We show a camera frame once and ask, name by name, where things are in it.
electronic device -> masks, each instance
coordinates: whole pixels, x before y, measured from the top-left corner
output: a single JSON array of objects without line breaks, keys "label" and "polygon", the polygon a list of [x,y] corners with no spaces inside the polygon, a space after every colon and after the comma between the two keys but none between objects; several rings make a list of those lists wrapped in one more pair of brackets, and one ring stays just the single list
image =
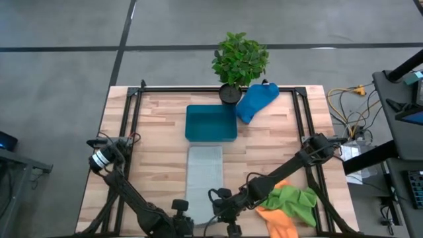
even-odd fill
[{"label": "electronic device", "polygon": [[423,126],[423,106],[406,110],[395,116],[396,120]]},{"label": "electronic device", "polygon": [[18,139],[6,134],[5,132],[0,132],[0,149],[6,149],[8,151],[13,151],[15,149]]},{"label": "electronic device", "polygon": [[423,106],[423,85],[422,80],[413,84],[412,102],[418,106]]},{"label": "electronic device", "polygon": [[404,171],[404,179],[414,209],[423,209],[423,171]]}]

butcher block tabletop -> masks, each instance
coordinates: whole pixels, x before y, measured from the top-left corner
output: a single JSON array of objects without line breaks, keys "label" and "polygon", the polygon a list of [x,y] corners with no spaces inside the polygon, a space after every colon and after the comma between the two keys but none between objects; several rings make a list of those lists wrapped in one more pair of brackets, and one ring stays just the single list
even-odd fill
[{"label": "butcher block tabletop", "polygon": [[[304,87],[307,89],[315,131],[333,136],[323,86]],[[100,131],[110,137],[117,137],[119,134],[127,89],[128,87],[110,88],[100,127]],[[134,104],[131,103],[127,132],[130,130]],[[141,96],[137,122],[137,133],[141,135],[141,140],[134,145],[129,181],[148,202],[164,209],[170,216],[176,214],[171,209],[172,201],[185,196],[186,162],[190,146],[185,138],[185,119],[186,107],[190,104],[221,104],[221,101],[215,92],[154,92],[142,93]],[[299,104],[305,134],[308,135],[301,97]],[[249,172],[270,173],[291,159],[301,146],[298,135],[291,93],[281,92],[278,98],[254,116],[249,125],[238,119],[238,138],[234,142],[219,143],[223,146],[225,188],[237,193]],[[329,200],[348,225],[358,230],[342,162],[331,159],[323,165],[323,171]],[[307,188],[304,169],[298,170],[287,180],[296,187]],[[103,179],[89,173],[76,232],[84,230],[96,217],[106,202],[107,194],[108,186]],[[212,205],[208,200],[204,204]],[[110,218],[110,230],[114,227],[116,207],[117,203]],[[325,230],[326,218],[321,203],[319,209]],[[315,235],[314,227],[307,227],[298,219],[293,221],[300,235]],[[268,236],[266,223],[255,210],[242,212],[237,224],[241,226],[243,236]],[[213,224],[208,228],[207,234],[227,235],[226,226],[226,223]],[[196,228],[194,234],[202,236],[203,228]],[[127,205],[124,207],[120,235],[145,235],[137,224],[135,213]]]}]

towel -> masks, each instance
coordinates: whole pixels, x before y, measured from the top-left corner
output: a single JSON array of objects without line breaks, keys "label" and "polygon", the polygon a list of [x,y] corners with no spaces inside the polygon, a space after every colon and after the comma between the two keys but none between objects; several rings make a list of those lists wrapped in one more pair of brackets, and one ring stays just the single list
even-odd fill
[{"label": "towel", "polygon": [[252,85],[237,105],[237,116],[249,124],[254,115],[279,96],[276,84]]},{"label": "towel", "polygon": [[283,180],[256,209],[267,221],[271,238],[298,238],[298,232],[291,218],[298,216],[310,226],[316,226],[311,208],[316,206],[317,196],[313,190],[305,191],[290,186]]}]

table leg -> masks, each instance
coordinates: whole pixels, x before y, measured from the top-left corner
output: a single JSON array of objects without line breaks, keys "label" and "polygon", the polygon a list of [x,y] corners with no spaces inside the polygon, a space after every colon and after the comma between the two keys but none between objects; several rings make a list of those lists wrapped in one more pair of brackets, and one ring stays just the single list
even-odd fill
[{"label": "table leg", "polygon": [[398,157],[397,148],[393,140],[343,162],[345,175],[382,163],[392,157]]}]

gray floor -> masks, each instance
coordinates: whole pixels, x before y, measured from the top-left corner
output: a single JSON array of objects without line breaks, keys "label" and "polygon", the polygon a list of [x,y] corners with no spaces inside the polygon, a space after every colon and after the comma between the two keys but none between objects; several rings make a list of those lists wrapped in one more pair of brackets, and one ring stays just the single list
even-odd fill
[{"label": "gray floor", "polygon": [[[117,46],[129,3],[0,0],[0,47]],[[127,45],[216,44],[228,30],[268,44],[420,42],[423,33],[416,29],[422,21],[411,0],[139,0]],[[266,78],[281,85],[324,85],[326,91],[353,87],[418,50],[270,50]],[[20,139],[18,153],[54,163],[26,197],[16,237],[73,233],[92,152],[85,141],[96,136],[115,57],[116,52],[0,53],[0,130]],[[138,85],[141,79],[148,85],[216,85],[212,59],[212,51],[126,52],[117,85]],[[348,113],[365,108],[358,108],[365,98],[343,99]],[[335,130],[343,133],[342,126]],[[371,130],[376,145],[391,139],[383,113]],[[378,201],[362,195],[352,195],[360,230],[388,235],[378,224]],[[403,226],[395,235],[408,236]]]}]

